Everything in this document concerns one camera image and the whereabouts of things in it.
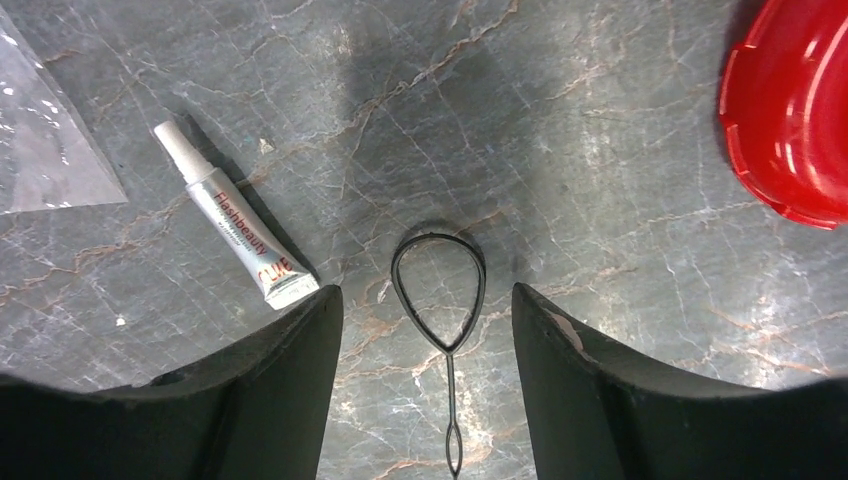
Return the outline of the small silver white tube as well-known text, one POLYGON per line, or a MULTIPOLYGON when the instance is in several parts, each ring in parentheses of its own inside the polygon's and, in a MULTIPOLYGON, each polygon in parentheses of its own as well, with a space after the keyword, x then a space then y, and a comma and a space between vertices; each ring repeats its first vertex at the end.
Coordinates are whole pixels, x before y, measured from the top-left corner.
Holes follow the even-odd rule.
POLYGON ((291 307, 320 289, 230 178, 192 145, 175 122, 157 125, 153 134, 182 175, 191 199, 240 259, 271 308, 291 307))

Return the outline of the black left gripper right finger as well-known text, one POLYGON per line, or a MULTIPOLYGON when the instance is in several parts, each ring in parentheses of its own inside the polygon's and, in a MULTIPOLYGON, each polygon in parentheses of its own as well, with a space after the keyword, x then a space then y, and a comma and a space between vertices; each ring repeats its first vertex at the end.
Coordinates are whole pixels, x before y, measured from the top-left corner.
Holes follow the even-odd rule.
POLYGON ((747 387, 646 356, 512 290, 512 329, 541 479, 843 479, 847 382, 747 387))

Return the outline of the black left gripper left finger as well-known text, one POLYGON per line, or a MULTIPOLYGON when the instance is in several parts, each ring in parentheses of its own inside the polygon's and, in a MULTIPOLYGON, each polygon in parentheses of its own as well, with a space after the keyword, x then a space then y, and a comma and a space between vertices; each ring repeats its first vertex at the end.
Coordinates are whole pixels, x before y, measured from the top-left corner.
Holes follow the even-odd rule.
POLYGON ((343 329, 321 288, 230 346, 90 393, 1 378, 5 479, 313 479, 343 329))

